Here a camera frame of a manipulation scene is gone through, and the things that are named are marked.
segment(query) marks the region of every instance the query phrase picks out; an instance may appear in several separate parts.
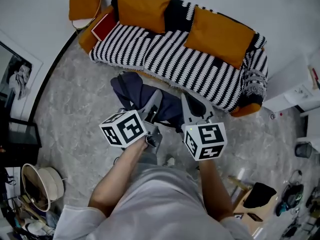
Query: white table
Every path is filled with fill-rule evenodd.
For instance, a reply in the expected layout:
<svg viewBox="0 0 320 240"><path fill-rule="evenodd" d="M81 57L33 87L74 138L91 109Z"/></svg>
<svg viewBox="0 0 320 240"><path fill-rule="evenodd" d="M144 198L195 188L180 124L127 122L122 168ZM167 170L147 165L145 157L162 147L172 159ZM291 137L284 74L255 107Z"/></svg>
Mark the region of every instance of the white table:
<svg viewBox="0 0 320 240"><path fill-rule="evenodd" d="M306 137L297 138L298 143L310 142L312 147L320 152L320 107L300 114L300 117L308 116Z"/></svg>

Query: gray marble floor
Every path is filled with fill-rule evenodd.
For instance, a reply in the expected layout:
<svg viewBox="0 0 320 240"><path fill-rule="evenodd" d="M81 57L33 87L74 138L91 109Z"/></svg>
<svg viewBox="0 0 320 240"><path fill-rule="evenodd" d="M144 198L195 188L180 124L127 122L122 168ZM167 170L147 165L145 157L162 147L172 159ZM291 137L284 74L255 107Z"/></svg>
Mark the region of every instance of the gray marble floor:
<svg viewBox="0 0 320 240"><path fill-rule="evenodd" d="M121 107L110 86L111 78L121 70L92 63L75 40L61 58L41 96L35 114L42 142L38 164L56 168L65 178L65 195L56 202L60 208L63 204L87 205L92 190L121 153L119 148L108 145L98 126ZM179 95L179 90L165 83L142 78L145 84ZM245 182L267 184L281 195L293 171L300 169L305 186L302 204L305 203L318 182L320 167L317 155L309 159L295 157L296 138L303 135L299 112L295 108L288 109L274 120L264 108L241 118L233 118L222 111L216 113L224 122L228 137L224 154L216 159L228 191L232 193L235 188L227 176L242 175ZM170 128L162 125L159 128L163 141L158 163L164 161L167 153L173 154L177 157L177 167L198 180L194 169L196 163L181 137ZM306 219L305 210L301 205L301 221ZM293 217L289 211L280 217L271 215L256 239L279 239ZM300 230L292 239L306 239L306 235Z"/></svg>

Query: dark blue cloth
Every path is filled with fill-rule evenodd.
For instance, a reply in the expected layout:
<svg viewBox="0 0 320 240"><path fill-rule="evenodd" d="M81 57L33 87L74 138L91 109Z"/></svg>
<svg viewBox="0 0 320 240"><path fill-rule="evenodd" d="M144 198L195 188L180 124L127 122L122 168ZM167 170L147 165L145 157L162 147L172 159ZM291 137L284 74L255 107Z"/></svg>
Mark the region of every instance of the dark blue cloth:
<svg viewBox="0 0 320 240"><path fill-rule="evenodd" d="M142 109L151 98L153 93L159 89L144 84L141 77L136 72L125 72L121 75L123 83L127 89L121 87L119 78L114 77L110 83L113 91L118 96L120 102L126 110ZM180 98L159 89L162 92L162 102L156 115L156 122L168 121L177 132L181 132L181 125L184 123L183 111Z"/></svg>

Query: person's right arm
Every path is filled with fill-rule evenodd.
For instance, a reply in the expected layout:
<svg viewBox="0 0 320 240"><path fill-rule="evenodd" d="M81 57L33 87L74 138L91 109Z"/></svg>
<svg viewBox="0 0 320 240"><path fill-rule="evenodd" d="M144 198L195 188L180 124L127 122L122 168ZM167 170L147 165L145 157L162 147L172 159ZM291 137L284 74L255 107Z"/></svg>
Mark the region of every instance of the person's right arm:
<svg viewBox="0 0 320 240"><path fill-rule="evenodd" d="M231 198L220 179L213 159L200 161L199 169L203 202L208 215L218 222L233 217Z"/></svg>

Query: shoe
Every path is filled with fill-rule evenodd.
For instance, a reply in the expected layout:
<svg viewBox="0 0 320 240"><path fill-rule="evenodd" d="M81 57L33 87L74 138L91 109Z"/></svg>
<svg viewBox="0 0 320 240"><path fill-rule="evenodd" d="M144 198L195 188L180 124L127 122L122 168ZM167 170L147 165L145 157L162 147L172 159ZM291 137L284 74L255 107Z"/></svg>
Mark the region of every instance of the shoe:
<svg viewBox="0 0 320 240"><path fill-rule="evenodd" d="M175 163L176 163L176 159L172 155L167 154L165 157L165 163L163 164L163 166L164 167L173 167L173 166L175 166Z"/></svg>

